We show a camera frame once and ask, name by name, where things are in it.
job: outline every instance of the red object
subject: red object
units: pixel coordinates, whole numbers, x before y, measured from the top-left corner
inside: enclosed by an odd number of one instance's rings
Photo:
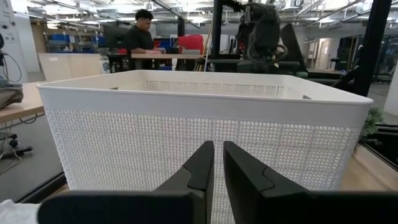
[[[178,45],[187,50],[200,50],[203,54],[203,37],[202,35],[186,35],[178,37]]]
[[[159,47],[160,41],[159,40],[154,40],[154,47]]]
[[[118,49],[119,54],[127,54],[127,49]]]

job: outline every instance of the man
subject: man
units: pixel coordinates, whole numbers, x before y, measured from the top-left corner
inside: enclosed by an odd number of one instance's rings
[[[146,50],[155,50],[154,41],[149,32],[153,18],[148,10],[138,10],[136,24],[125,35],[130,70],[135,69],[135,61],[131,58],[131,54],[145,54]],[[142,69],[152,69],[152,60],[142,60]]]

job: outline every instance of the wooden desk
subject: wooden desk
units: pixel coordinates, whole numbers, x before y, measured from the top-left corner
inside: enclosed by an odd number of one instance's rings
[[[199,59],[201,55],[184,55],[184,54],[131,54],[131,58],[139,59]]]
[[[35,83],[25,83],[22,86],[24,99],[22,103],[14,103],[0,110],[0,123],[23,118],[36,113],[44,113],[42,99]]]
[[[308,68],[307,70],[309,73],[327,73],[327,74],[333,74],[333,75],[345,75],[344,72],[334,71],[334,70],[329,70],[329,69]]]

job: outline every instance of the white plastic basket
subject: white plastic basket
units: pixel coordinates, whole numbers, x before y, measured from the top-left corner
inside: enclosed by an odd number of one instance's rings
[[[72,189],[155,189],[214,141],[212,223],[233,222],[223,141],[308,189],[335,189],[373,102],[292,76],[242,73],[138,70],[38,87]]]

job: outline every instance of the dark hair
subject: dark hair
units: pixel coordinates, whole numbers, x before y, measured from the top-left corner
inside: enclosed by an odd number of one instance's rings
[[[140,19],[140,18],[153,20],[154,16],[153,16],[152,13],[150,13],[148,10],[146,10],[146,9],[140,9],[140,10],[138,10],[138,12],[136,13],[136,20],[138,21],[138,19]]]

